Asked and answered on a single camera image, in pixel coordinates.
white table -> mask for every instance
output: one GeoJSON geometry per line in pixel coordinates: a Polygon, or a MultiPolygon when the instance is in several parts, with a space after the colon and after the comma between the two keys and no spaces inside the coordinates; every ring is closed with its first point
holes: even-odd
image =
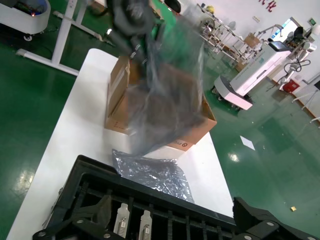
{"type": "MultiPolygon", "coordinates": [[[[111,147],[125,150],[122,142],[127,136],[104,129],[107,82],[116,62],[116,57],[101,50],[88,52],[8,240],[31,240],[43,228],[78,155],[112,165],[111,147]]],[[[166,148],[172,155],[179,154],[179,150],[166,148]]],[[[209,133],[177,162],[197,205],[233,216],[232,198],[209,133]]]]}

epoxy floor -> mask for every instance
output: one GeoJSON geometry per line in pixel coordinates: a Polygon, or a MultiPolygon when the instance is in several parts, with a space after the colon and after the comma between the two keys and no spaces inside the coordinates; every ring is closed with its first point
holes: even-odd
{"type": "MultiPolygon", "coordinates": [[[[67,2],[51,2],[64,12],[67,2]]],[[[103,33],[106,19],[86,14],[84,24],[103,33]]],[[[54,30],[61,20],[51,17],[54,30]]],[[[57,32],[35,39],[34,51],[44,57],[53,51],[57,32]]],[[[80,69],[90,48],[117,55],[116,49],[72,27],[62,64],[80,69]]],[[[236,112],[208,91],[219,74],[237,72],[226,57],[206,63],[204,88],[218,124],[211,133],[232,196],[268,209],[292,227],[320,237],[320,130],[285,95],[263,81],[252,91],[254,106],[236,112]],[[252,141],[244,146],[240,136],[252,141]]],[[[15,55],[0,43],[0,240],[6,239],[32,183],[42,155],[61,114],[75,77],[15,55]]]]}

clear plastic bag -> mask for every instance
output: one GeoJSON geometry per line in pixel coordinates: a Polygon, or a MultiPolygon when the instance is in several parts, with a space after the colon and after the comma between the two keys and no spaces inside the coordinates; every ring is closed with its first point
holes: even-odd
{"type": "Polygon", "coordinates": [[[182,17],[162,42],[145,39],[147,58],[140,84],[127,89],[132,153],[145,155],[199,126],[203,100],[203,41],[182,17]]]}
{"type": "Polygon", "coordinates": [[[112,150],[118,173],[131,181],[194,203],[184,172],[174,159],[152,159],[112,150]]]}

